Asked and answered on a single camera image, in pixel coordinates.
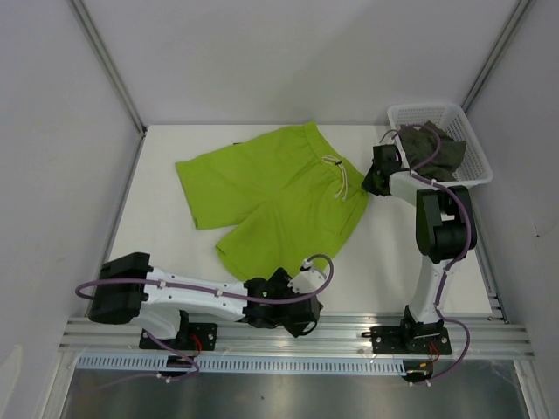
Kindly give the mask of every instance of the dark gray cloth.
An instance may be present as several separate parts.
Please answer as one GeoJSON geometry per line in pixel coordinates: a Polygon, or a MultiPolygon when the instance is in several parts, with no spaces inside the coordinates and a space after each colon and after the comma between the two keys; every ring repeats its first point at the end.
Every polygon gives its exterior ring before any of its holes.
{"type": "MultiPolygon", "coordinates": [[[[430,120],[425,125],[437,131],[441,147],[437,156],[429,164],[418,169],[418,174],[427,179],[437,179],[442,182],[455,181],[452,173],[460,167],[464,160],[466,142],[455,141],[430,120]]],[[[437,148],[437,138],[431,131],[423,127],[402,130],[399,136],[411,168],[427,160],[437,148]]]]}

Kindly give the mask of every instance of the green cloth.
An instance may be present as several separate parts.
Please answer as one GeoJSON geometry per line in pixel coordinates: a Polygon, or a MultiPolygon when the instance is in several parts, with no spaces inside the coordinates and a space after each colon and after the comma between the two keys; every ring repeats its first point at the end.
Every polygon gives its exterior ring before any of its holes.
{"type": "Polygon", "coordinates": [[[314,122],[283,127],[250,141],[176,163],[199,230],[237,227],[216,245],[224,266],[239,280],[270,278],[282,266],[295,275],[304,258],[333,258],[367,207],[363,176],[340,157],[314,122]],[[327,164],[331,155],[343,162],[327,164]]]}
{"type": "MultiPolygon", "coordinates": [[[[418,174],[427,179],[437,179],[442,182],[456,181],[452,173],[460,167],[464,160],[466,142],[455,141],[430,120],[425,125],[437,131],[441,140],[441,148],[429,164],[418,169],[418,174]]],[[[427,160],[437,148],[435,135],[425,128],[405,129],[399,134],[399,137],[411,168],[427,160]]]]}

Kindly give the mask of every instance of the white table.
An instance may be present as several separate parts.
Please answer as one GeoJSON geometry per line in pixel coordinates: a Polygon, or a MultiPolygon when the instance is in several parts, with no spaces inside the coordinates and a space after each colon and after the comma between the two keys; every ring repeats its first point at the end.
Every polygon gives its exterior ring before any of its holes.
{"type": "MultiPolygon", "coordinates": [[[[174,163],[233,142],[250,140],[277,126],[149,127],[111,259],[133,251],[151,254],[166,271],[216,281],[235,280],[221,265],[216,242],[233,227],[198,231],[194,227],[174,163]]],[[[362,173],[372,147],[387,127],[319,126],[340,155],[362,173]]],[[[418,281],[421,254],[415,243],[415,209],[394,197],[369,196],[355,232],[334,259],[335,278],[319,300],[325,313],[401,313],[418,281]]],[[[444,311],[487,316],[491,307],[475,252],[460,264],[444,311]]]]}

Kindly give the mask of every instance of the floor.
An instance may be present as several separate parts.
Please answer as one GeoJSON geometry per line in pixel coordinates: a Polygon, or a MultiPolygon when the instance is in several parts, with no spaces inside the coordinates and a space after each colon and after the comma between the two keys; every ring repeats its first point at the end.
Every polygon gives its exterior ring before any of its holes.
{"type": "Polygon", "coordinates": [[[208,373],[97,389],[127,375],[77,371],[62,417],[528,419],[512,361],[465,361],[431,388],[398,377],[208,373]]]}

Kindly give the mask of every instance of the gray wall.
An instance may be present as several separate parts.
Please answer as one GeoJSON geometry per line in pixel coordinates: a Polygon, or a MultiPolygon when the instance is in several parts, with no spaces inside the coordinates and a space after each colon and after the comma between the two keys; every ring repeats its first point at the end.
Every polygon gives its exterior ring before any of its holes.
{"type": "Polygon", "coordinates": [[[460,103],[516,0],[86,0],[147,124],[460,103]]]}
{"type": "Polygon", "coordinates": [[[470,119],[494,171],[476,191],[500,294],[559,417],[559,3],[538,0],[470,119]]]}
{"type": "Polygon", "coordinates": [[[23,346],[5,417],[28,419],[138,138],[64,0],[2,1],[0,57],[0,363],[23,346]]]}

